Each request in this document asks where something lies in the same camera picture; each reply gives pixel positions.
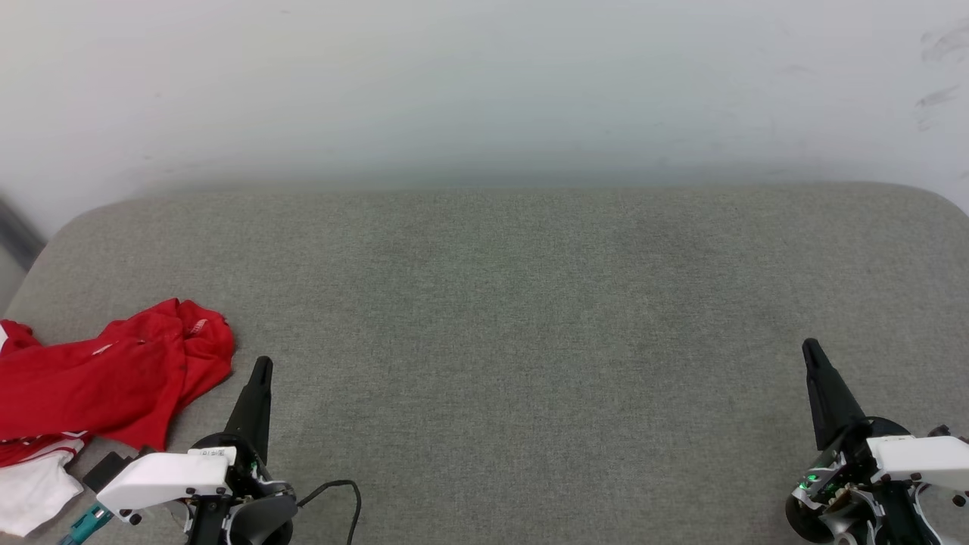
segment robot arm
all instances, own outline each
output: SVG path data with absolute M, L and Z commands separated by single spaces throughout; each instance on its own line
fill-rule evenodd
M 137 511 L 170 502 L 187 512 L 191 545 L 286 545 L 297 513 L 293 487 L 266 470 L 272 361 L 256 361 L 222 433 L 198 441 L 187 454 L 110 453 L 84 476 L 98 504 L 62 543 L 82 543 L 113 517 L 136 525 Z
M 803 344 L 815 440 L 821 455 L 788 497 L 791 527 L 814 543 L 951 545 L 922 513 L 929 486 L 969 490 L 969 444 L 916 438 L 890 420 L 865 416 L 818 341 Z

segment white cloth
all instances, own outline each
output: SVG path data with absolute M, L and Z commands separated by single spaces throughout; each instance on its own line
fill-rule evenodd
M 80 494 L 83 487 L 64 470 L 74 452 L 57 449 L 0 467 L 0 531 L 24 536 L 54 518 L 68 500 Z

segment gray fabric surface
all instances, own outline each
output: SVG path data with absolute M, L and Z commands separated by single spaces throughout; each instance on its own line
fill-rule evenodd
M 869 414 L 969 433 L 969 218 L 897 186 L 135 201 L 61 231 L 8 317 L 63 342 L 170 297 L 237 341 L 170 450 L 220 430 L 266 354 L 269 467 L 302 494 L 356 479 L 360 545 L 799 543 L 805 337 Z M 929 509 L 969 542 L 964 513 Z M 327 492 L 294 542 L 342 543 L 352 513 Z M 160 512 L 88 543 L 179 530 Z

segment white wall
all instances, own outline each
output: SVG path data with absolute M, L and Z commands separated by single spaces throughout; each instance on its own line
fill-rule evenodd
M 969 209 L 969 3 L 5 0 L 0 189 L 49 236 L 233 185 L 871 179 Z

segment red cloth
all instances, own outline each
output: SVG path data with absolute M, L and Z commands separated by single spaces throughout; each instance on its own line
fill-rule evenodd
M 51 433 L 5 439 L 0 441 L 0 467 L 28 462 L 55 450 L 67 451 L 73 457 L 90 439 L 87 433 Z
M 229 375 L 234 350 L 221 314 L 178 299 L 81 342 L 42 346 L 24 325 L 0 326 L 0 466 L 15 455 L 4 449 L 29 450 L 12 439 L 64 431 L 164 450 L 172 416 Z

